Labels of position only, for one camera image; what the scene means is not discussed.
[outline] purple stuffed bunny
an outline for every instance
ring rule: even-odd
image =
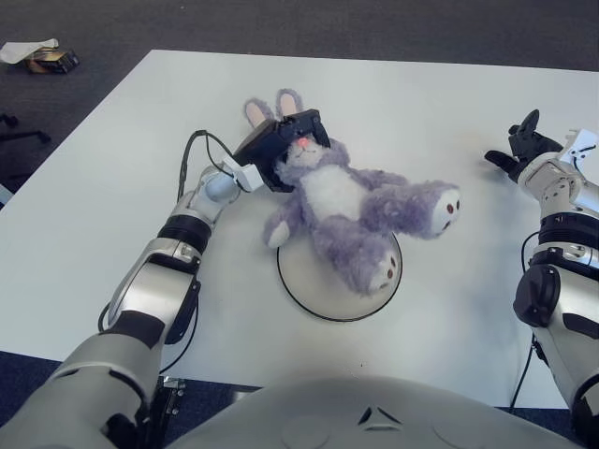
[[[295,91],[278,92],[279,119],[301,111]],[[253,127],[273,118],[267,104],[255,98],[245,103],[243,112]],[[387,287],[399,275],[391,232],[434,239],[460,214],[458,186],[442,181],[410,184],[382,170],[353,169],[345,146],[334,139],[325,148],[311,138],[299,138],[286,158],[277,161],[275,171],[295,189],[267,221],[265,243],[278,248],[307,226],[318,254],[362,294]]]

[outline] gray carpet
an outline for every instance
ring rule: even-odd
[[[48,145],[1,144],[0,182],[18,189],[150,49],[598,70],[598,8],[596,0],[3,0],[0,43],[57,37],[81,66],[66,76],[0,66],[0,113],[52,136]],[[0,425],[54,366],[0,353]],[[194,386],[201,400],[187,402],[170,439],[229,397],[225,385]],[[563,411],[519,413],[571,436]]]

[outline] bunny paw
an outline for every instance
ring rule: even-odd
[[[400,272],[401,268],[396,254],[392,251],[387,251],[374,270],[370,284],[370,292],[375,293],[378,290],[393,285],[400,275]]]
[[[460,191],[449,189],[441,194],[432,210],[431,233],[438,237],[460,216]]]

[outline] bunny belly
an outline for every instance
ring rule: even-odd
[[[357,221],[368,190],[339,166],[330,165],[304,175],[301,186],[318,221],[342,215]]]

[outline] pink inner ear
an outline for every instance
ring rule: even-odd
[[[296,100],[290,94],[281,95],[281,112],[283,115],[291,115],[298,112],[298,108],[296,108]]]
[[[249,103],[245,107],[245,113],[254,128],[266,120],[262,110],[255,103]]]

